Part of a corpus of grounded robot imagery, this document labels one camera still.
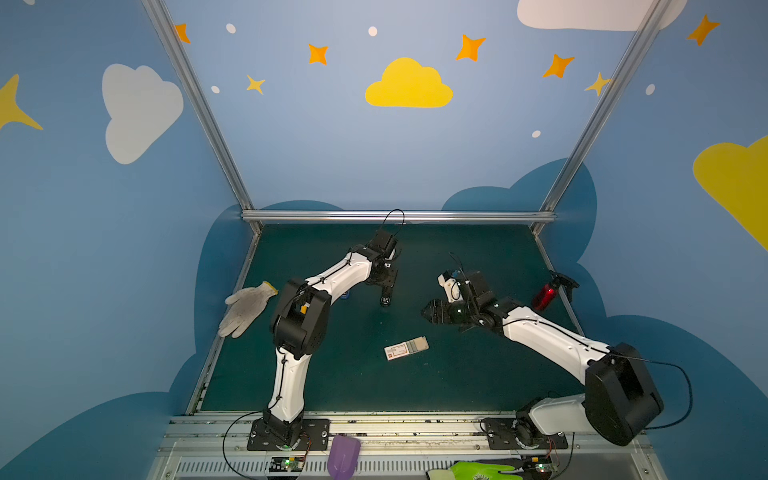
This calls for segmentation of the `red white staple box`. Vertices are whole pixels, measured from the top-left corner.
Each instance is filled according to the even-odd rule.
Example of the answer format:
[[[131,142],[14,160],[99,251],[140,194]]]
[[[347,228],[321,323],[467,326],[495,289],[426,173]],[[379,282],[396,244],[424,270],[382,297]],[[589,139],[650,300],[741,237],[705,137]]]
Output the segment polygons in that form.
[[[429,344],[424,336],[404,341],[384,348],[388,361],[404,358],[429,349]]]

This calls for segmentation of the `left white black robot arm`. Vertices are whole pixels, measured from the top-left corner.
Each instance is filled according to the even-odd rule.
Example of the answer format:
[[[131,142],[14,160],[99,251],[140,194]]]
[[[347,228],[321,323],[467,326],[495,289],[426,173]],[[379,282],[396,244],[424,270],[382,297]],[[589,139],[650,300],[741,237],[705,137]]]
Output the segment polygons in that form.
[[[358,284],[382,288],[381,303],[391,303],[397,277],[397,249],[378,251],[358,245],[327,270],[290,280],[279,295],[270,331],[276,354],[272,398],[257,426],[279,447],[292,447],[301,435],[304,390],[311,356],[325,339],[335,301]]]

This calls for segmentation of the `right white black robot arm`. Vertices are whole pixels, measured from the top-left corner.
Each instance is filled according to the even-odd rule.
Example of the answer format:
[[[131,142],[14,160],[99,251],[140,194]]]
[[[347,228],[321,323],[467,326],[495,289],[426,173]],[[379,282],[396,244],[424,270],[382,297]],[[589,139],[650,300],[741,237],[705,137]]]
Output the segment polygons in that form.
[[[584,386],[581,394],[535,400],[516,414],[516,441],[524,448],[568,432],[626,446],[664,410],[646,360],[629,344],[583,337],[508,298],[481,307],[434,299],[422,316],[433,324],[490,330],[546,357]]]

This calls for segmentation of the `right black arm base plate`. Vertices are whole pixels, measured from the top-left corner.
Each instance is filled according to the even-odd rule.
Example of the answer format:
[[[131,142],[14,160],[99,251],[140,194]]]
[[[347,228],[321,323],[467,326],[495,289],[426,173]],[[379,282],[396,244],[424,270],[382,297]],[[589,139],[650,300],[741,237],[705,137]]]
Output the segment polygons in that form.
[[[568,440],[562,434],[546,436],[532,422],[515,417],[486,417],[480,421],[492,450],[567,449]]]

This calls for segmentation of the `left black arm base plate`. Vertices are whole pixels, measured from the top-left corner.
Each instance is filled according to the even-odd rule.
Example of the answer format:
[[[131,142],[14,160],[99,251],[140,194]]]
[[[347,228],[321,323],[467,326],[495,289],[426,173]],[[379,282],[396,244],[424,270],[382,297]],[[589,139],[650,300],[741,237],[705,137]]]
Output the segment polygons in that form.
[[[297,418],[293,422],[258,419],[251,425],[246,448],[248,451],[325,451],[329,429],[328,419]]]

